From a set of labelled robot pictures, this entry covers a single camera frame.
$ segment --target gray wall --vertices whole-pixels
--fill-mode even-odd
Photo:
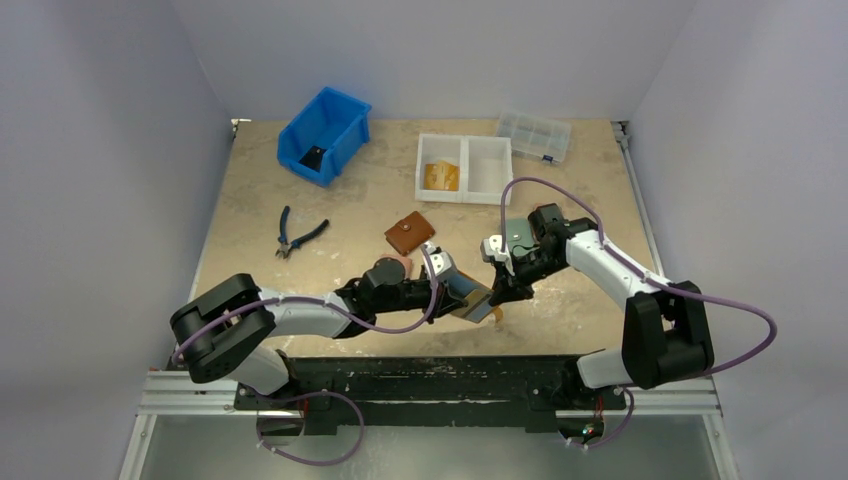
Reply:
[[[229,121],[167,0],[0,7],[0,477],[115,478]]]
[[[324,85],[375,117],[629,118],[695,0],[174,0],[234,117]]]
[[[848,3],[700,1],[633,117],[673,278],[762,306],[773,348],[717,376],[744,478],[844,478]],[[765,335],[709,310],[720,359]]]

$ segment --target robotic arm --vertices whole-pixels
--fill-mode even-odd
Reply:
[[[482,242],[483,260],[495,268],[490,305],[530,299],[533,283],[571,266],[598,284],[625,313],[621,348],[584,355],[566,364],[564,395],[591,396],[597,389],[631,383],[653,388],[696,376],[712,366],[702,302],[669,294],[636,278],[610,250],[647,270],[612,243],[601,245],[597,225],[591,220],[569,221],[558,206],[550,204],[536,208],[528,221],[535,247],[522,255],[505,251],[500,235]],[[468,302],[447,282],[456,273],[450,255],[429,242],[425,247],[438,285],[435,308],[426,319],[432,323],[433,318],[466,307]],[[691,282],[672,284],[651,275],[662,284],[699,292]],[[268,300],[269,305],[242,314],[238,323],[224,323],[200,336],[185,349],[183,359],[196,383],[227,377],[261,394],[271,394],[290,385],[293,372],[282,352],[260,345],[265,338],[303,334],[354,337],[366,328],[351,316],[376,325],[380,313],[426,309],[432,293],[426,272],[418,279],[406,279],[400,262],[390,258],[380,259],[362,277],[321,296],[282,294],[260,288],[249,275],[239,274],[178,310],[171,318],[171,328],[182,344],[224,312]]]

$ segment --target brown leather wallet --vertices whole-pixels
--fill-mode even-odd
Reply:
[[[386,230],[386,241],[399,254],[406,255],[435,234],[436,230],[433,229],[430,222],[418,211],[415,211]]]

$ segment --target white divided container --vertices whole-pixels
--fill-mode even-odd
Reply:
[[[571,139],[571,124],[504,110],[496,135],[512,139],[516,153],[562,163]]]
[[[427,165],[444,160],[459,167],[459,190],[424,188]],[[500,205],[501,193],[512,180],[512,146],[508,138],[470,135],[418,137],[415,199],[423,202],[484,203]],[[506,197],[509,205],[512,192]]]

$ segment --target wire cutter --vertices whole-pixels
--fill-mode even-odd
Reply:
[[[315,230],[312,230],[311,232],[307,233],[306,235],[304,235],[300,238],[297,238],[297,239],[293,240],[291,243],[289,243],[288,237],[286,236],[286,220],[288,220],[288,218],[289,218],[289,212],[290,211],[291,211],[291,208],[289,208],[289,206],[286,205],[286,208],[283,209],[283,214],[280,215],[280,236],[277,238],[277,241],[280,242],[280,248],[277,249],[277,256],[278,257],[282,256],[285,259],[289,258],[289,255],[291,254],[292,249],[300,248],[301,245],[303,245],[304,243],[312,240],[313,238],[317,237],[318,235],[321,235],[321,232],[323,232],[330,225],[330,221],[327,220],[327,219],[324,219],[324,221],[321,222],[321,224],[318,225],[315,228]]]

